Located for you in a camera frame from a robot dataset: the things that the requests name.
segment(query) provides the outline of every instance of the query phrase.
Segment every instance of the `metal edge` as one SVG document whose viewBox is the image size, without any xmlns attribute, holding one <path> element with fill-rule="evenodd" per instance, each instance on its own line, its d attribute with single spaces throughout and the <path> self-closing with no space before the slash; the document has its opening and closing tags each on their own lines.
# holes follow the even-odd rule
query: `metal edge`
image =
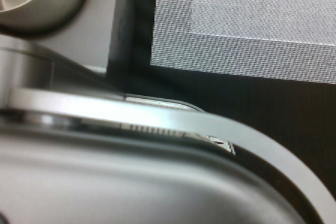
<svg viewBox="0 0 336 224">
<path fill-rule="evenodd" d="M 307 166 L 274 140 L 227 118 L 31 89 L 10 91 L 7 107 L 104 122 L 145 125 L 226 139 L 271 164 L 299 189 L 322 223 L 334 223 L 334 199 Z"/>
</svg>

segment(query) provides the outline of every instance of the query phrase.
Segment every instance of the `aluminum surface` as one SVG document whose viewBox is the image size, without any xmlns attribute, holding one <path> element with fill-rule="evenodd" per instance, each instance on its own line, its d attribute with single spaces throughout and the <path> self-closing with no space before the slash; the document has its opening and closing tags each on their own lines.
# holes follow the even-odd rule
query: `aluminum surface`
<svg viewBox="0 0 336 224">
<path fill-rule="evenodd" d="M 0 25 L 19 32 L 56 26 L 74 14 L 83 0 L 1 0 Z"/>
<path fill-rule="evenodd" d="M 125 136 L 0 123 L 0 210 L 10 224 L 304 223 L 208 144 Z"/>
<path fill-rule="evenodd" d="M 0 35 L 0 109 L 13 87 L 37 88 L 122 100 L 95 74 L 35 44 Z"/>
<path fill-rule="evenodd" d="M 28 89 L 11 89 L 8 108 L 145 125 L 227 140 L 271 164 L 299 189 L 323 224 L 334 223 L 334 199 L 314 174 L 277 142 L 232 120 L 197 112 Z"/>
</svg>

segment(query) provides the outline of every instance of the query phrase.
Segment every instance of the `curved metal arm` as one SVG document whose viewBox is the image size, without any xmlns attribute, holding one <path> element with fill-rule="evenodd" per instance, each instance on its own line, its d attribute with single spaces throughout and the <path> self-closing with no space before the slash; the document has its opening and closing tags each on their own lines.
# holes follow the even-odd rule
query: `curved metal arm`
<svg viewBox="0 0 336 224">
<path fill-rule="evenodd" d="M 172 129 L 227 140 L 280 171 L 305 196 L 323 224 L 334 223 L 334 199 L 314 174 L 283 146 L 238 122 L 205 113 L 29 89 L 10 91 L 7 107 Z"/>
</svg>

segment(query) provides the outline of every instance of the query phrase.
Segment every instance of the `gray surface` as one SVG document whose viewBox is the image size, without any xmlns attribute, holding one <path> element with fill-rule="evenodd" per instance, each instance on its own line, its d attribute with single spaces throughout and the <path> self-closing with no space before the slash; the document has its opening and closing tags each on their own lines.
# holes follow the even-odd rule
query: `gray surface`
<svg viewBox="0 0 336 224">
<path fill-rule="evenodd" d="M 67 58 L 31 44 L 0 35 L 0 109 L 7 92 L 28 87 L 122 100 L 122 94 L 95 74 Z"/>
<path fill-rule="evenodd" d="M 28 40 L 104 75 L 107 61 L 116 60 L 116 57 L 127 60 L 131 39 L 122 38 L 121 45 L 119 32 L 130 32 L 124 29 L 131 28 L 131 13 L 130 0 L 85 0 L 65 26 Z"/>
<path fill-rule="evenodd" d="M 317 177 L 278 143 L 232 120 L 199 112 L 19 88 L 10 91 L 7 108 L 197 133 L 227 140 L 278 170 L 299 189 L 322 223 L 334 223 L 336 203 Z"/>
<path fill-rule="evenodd" d="M 0 25 L 26 32 L 55 27 L 76 13 L 83 0 L 0 0 Z"/>
<path fill-rule="evenodd" d="M 0 125 L 10 224 L 304 223 L 265 182 L 200 148 L 44 133 Z"/>
<path fill-rule="evenodd" d="M 151 65 L 336 84 L 331 0 L 157 0 Z"/>
</svg>

